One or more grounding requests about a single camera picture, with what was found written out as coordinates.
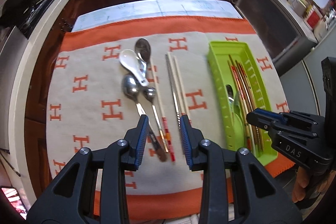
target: chopsticks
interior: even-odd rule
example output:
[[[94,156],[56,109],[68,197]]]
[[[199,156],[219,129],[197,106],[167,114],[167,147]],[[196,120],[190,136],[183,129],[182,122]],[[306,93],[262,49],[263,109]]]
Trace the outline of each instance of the chopsticks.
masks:
[[[243,83],[245,85],[245,90],[247,91],[247,98],[248,98],[248,101],[250,102],[250,108],[251,108],[250,111],[253,111],[257,107],[255,105],[254,96],[253,96],[252,88],[251,88],[251,85],[250,85],[250,81],[247,77],[247,74],[245,73],[245,70],[244,70],[243,66],[240,63],[238,63],[237,60],[236,60],[236,64],[238,66],[239,73],[242,76]],[[259,128],[255,127],[255,126],[252,126],[252,130],[254,130],[254,132],[257,136],[257,141],[258,141],[259,148],[261,149],[261,151],[264,151],[263,135],[259,131]]]
[[[188,115],[189,122],[191,123],[189,107],[186,103],[184,86],[176,56],[172,57],[171,53],[168,52],[166,54],[166,61],[169,74],[169,81],[176,109],[177,123],[178,127],[180,128],[180,117],[184,114]]]
[[[263,151],[264,145],[261,132],[258,130],[257,127],[248,124],[246,120],[247,113],[256,109],[251,85],[244,71],[243,66],[237,60],[234,63],[231,55],[229,55],[229,58],[231,63],[229,61],[227,62],[230,67],[230,71],[234,79],[236,89],[239,92],[239,102],[241,105],[241,113],[243,116],[247,146],[256,156],[256,147],[260,151]]]
[[[160,113],[161,113],[161,116],[162,116],[162,122],[163,122],[163,129],[165,131],[165,139],[162,138],[162,141],[165,142],[167,141],[167,146],[168,146],[168,151],[169,151],[169,154],[170,154],[170,159],[172,162],[175,162],[175,154],[174,154],[174,148],[173,148],[173,145],[171,143],[171,136],[170,136],[170,132],[169,132],[169,129],[168,129],[168,123],[167,123],[167,118],[166,118],[166,115],[164,113],[164,109],[162,107],[162,101],[161,101],[161,96],[160,96],[160,91],[159,91],[159,85],[158,85],[158,81],[157,81],[157,78],[156,78],[156,72],[155,72],[155,69],[154,69],[154,64],[153,64],[153,61],[151,59],[151,66],[152,66],[152,74],[153,74],[153,78],[154,78],[154,86],[155,86],[155,89],[156,89],[156,94],[157,94],[157,102],[159,104],[159,109],[160,109]]]
[[[254,138],[253,138],[253,134],[251,134],[252,127],[246,120],[247,106],[246,106],[246,100],[245,100],[245,97],[244,97],[244,94],[243,94],[243,88],[241,87],[241,84],[240,84],[240,81],[239,81],[238,71],[237,71],[234,63],[230,64],[229,61],[227,61],[227,63],[229,65],[232,77],[234,79],[237,92],[239,92],[238,93],[238,98],[239,98],[239,103],[240,103],[241,114],[243,116],[242,118],[243,118],[243,123],[244,123],[246,139],[247,139],[247,148],[250,151],[252,151],[254,156],[256,156]]]

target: phone screen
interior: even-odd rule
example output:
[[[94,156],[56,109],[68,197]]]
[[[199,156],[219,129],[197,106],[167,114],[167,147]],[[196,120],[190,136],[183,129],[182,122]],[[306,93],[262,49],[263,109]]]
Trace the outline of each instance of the phone screen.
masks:
[[[17,190],[15,188],[10,188],[10,187],[1,187],[1,190],[3,191],[5,196],[8,198],[8,200],[12,204],[12,206],[15,208],[15,210],[24,219],[26,219],[27,210],[26,210],[25,206],[23,205],[23,202],[22,202]]]

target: kitchen counter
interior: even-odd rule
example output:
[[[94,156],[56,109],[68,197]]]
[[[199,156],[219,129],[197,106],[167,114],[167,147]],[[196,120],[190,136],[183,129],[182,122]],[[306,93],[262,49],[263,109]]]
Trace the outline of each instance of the kitchen counter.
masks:
[[[21,177],[18,177],[7,165],[6,170],[13,187],[18,189],[22,200],[28,209],[35,202],[36,196],[30,181],[25,154],[24,124],[27,93],[30,88],[29,85],[36,60],[43,43],[68,1],[69,0],[55,0],[33,30],[17,70],[10,99],[8,119],[11,121],[8,125],[10,155],[4,156],[21,174]],[[274,1],[277,1],[277,5],[280,6],[282,10],[287,11],[286,13],[292,16],[294,21],[297,21],[297,26],[302,28],[305,35],[313,39],[311,36],[312,33],[310,34],[305,31],[304,26],[297,16],[293,15],[293,11],[291,11],[288,5],[281,0]]]

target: human hand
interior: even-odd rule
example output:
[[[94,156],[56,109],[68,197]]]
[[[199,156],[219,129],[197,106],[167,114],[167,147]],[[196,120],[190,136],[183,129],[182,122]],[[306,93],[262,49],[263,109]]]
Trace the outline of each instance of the human hand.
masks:
[[[327,179],[325,179],[318,187],[318,192],[322,193],[325,192],[331,182],[333,181],[334,177],[335,177],[336,172],[332,171],[330,173],[330,175],[327,177]],[[296,181],[294,184],[294,189],[292,192],[292,200],[294,203],[301,201],[305,198],[306,196],[306,190],[305,188],[308,186],[309,184],[309,176],[308,173],[305,169],[299,167],[298,171],[297,171],[297,175],[296,175]]]

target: table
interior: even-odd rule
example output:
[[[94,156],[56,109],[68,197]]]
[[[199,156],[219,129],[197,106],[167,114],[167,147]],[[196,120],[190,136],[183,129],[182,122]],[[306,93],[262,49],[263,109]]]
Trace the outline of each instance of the table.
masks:
[[[122,77],[127,72],[120,66],[117,53],[133,48],[137,38],[144,37],[152,46],[152,65],[160,78],[176,162],[159,162],[150,145],[146,146],[141,168],[126,177],[127,194],[132,200],[138,199],[133,203],[136,206],[130,205],[128,199],[130,216],[146,219],[141,203],[157,205],[157,197],[165,200],[165,207],[151,211],[150,217],[181,217],[191,207],[194,211],[187,214],[196,213],[202,173],[190,173],[185,164],[164,55],[167,49],[177,49],[174,55],[181,65],[189,105],[197,105],[196,100],[201,102],[201,107],[189,107],[193,126],[202,130],[206,138],[225,147],[221,114],[206,60],[208,42],[245,41],[255,58],[260,57],[262,67],[270,58],[261,40],[231,4],[217,0],[144,0],[117,5],[82,15],[73,30],[63,41],[48,95],[47,149],[52,176],[80,147],[104,148],[136,125],[135,105],[120,90]],[[267,68],[260,70],[272,110],[286,111],[280,80],[271,63]],[[154,121],[150,103],[142,96],[139,101]]]

